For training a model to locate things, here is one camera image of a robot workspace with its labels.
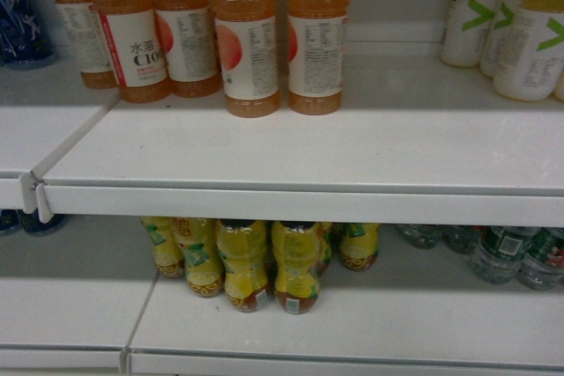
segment yellow drink bottle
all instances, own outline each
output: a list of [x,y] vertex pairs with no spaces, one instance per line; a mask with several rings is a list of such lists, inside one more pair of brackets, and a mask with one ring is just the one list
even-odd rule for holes
[[115,87],[112,63],[93,1],[55,2],[73,46],[84,85],[99,89]]

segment orange drink bottle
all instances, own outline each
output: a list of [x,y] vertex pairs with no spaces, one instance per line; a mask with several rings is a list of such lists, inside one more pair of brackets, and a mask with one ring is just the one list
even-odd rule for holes
[[280,105],[276,0],[212,0],[227,110],[255,118]]
[[108,48],[92,0],[55,0],[85,86],[116,86]]
[[147,103],[171,92],[152,0],[93,0],[122,99]]
[[349,0],[288,0],[289,103],[301,114],[341,106]]
[[221,88],[209,0],[155,0],[173,92],[202,97]]

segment shelf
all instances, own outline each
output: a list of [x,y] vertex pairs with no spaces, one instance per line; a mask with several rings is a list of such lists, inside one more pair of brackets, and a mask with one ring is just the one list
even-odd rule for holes
[[0,207],[32,212],[33,186],[118,100],[85,88],[72,60],[0,69]]
[[327,116],[241,119],[220,93],[120,103],[46,173],[51,210],[564,226],[564,104],[503,99],[430,55],[345,62]]
[[0,367],[120,369],[155,278],[133,217],[0,237]]
[[255,313],[160,278],[131,343],[132,371],[266,374],[515,375],[564,371],[564,287],[536,292],[477,279],[468,258],[409,246],[385,225],[380,255],[354,273],[335,259],[300,316],[274,299]]

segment beverage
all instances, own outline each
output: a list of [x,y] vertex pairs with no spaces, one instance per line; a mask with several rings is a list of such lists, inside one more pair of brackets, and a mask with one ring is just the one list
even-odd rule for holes
[[276,0],[212,0],[227,110],[255,118],[280,105]]
[[156,0],[160,40],[173,92],[201,97],[221,88],[209,0]]
[[526,226],[488,227],[472,255],[472,270],[490,284],[506,284],[515,277],[539,231]]
[[226,269],[229,301],[245,313],[264,308],[270,286],[266,275],[266,223],[263,220],[220,219],[216,244]]
[[548,97],[564,69],[564,0],[522,0],[493,77],[500,95]]
[[308,311],[319,295],[316,266],[323,227],[316,222],[275,222],[272,247],[278,264],[275,295],[290,314]]
[[498,0],[450,0],[441,60],[448,65],[479,64]]
[[564,229],[543,228],[532,239],[517,280],[533,290],[548,291],[563,277]]
[[178,278],[184,275],[184,255],[174,243],[170,217],[143,216],[141,224],[151,238],[152,261],[162,276]]
[[146,103],[171,92],[153,0],[93,0],[122,99]]
[[378,257],[378,228],[380,224],[347,224],[339,244],[343,265],[355,272],[372,267]]
[[479,69],[487,77],[493,77],[497,70],[501,51],[508,38],[513,17],[521,0],[500,0],[495,10],[486,44],[479,61]]
[[288,0],[289,103],[301,114],[341,106],[349,0]]
[[92,0],[55,0],[85,86],[116,86],[106,40]]

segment white bottle label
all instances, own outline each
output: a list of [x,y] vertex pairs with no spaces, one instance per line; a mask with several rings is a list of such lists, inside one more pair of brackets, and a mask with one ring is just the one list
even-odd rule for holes
[[100,18],[93,4],[56,4],[81,72],[112,70]]
[[450,0],[441,59],[455,66],[476,66],[498,0]]
[[100,14],[100,21],[120,85],[145,87],[167,77],[152,10],[126,15]]
[[343,90],[345,23],[346,16],[290,17],[290,91],[300,96],[327,97]]
[[493,78],[495,89],[520,100],[550,95],[564,68],[564,13],[519,8]]
[[251,22],[216,19],[226,95],[259,100],[278,90],[274,17]]
[[208,8],[157,11],[160,42],[174,81],[203,81],[218,73]]
[[493,77],[521,0],[500,0],[479,61],[482,72]]

